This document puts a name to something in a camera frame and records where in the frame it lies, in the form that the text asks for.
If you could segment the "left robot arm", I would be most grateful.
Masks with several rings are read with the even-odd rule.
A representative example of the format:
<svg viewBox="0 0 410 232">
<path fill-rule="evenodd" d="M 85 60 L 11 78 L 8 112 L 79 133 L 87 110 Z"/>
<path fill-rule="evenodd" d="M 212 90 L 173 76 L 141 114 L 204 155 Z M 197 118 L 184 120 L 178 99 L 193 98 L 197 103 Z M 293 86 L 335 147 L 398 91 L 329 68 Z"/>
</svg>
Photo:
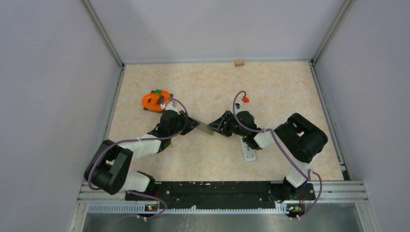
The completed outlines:
<svg viewBox="0 0 410 232">
<path fill-rule="evenodd" d="M 162 152 L 172 138 L 186 135 L 198 125 L 199 122 L 184 111 L 165 110 L 154 129 L 141 137 L 118 142 L 104 140 L 84 172 L 88 187 L 110 195 L 121 189 L 136 190 L 142 199 L 151 199 L 155 194 L 155 187 L 150 183 L 152 177 L 142 172 L 132 174 L 131 162 Z"/>
</svg>

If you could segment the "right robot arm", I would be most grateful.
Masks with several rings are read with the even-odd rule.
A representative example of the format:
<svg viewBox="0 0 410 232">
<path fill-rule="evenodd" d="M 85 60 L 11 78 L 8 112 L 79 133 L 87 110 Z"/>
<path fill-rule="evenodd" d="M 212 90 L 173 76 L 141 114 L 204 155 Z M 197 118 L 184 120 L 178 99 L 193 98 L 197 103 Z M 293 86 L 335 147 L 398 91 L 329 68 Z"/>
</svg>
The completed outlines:
<svg viewBox="0 0 410 232">
<path fill-rule="evenodd" d="M 276 128 L 262 129 L 249 111 L 226 111 L 209 123 L 209 127 L 225 137 L 240 136 L 252 150 L 276 145 L 292 166 L 283 186 L 289 199 L 297 199 L 303 193 L 302 185 L 310 178 L 315 157 L 328 143 L 327 135 L 299 113 L 292 114 Z"/>
</svg>

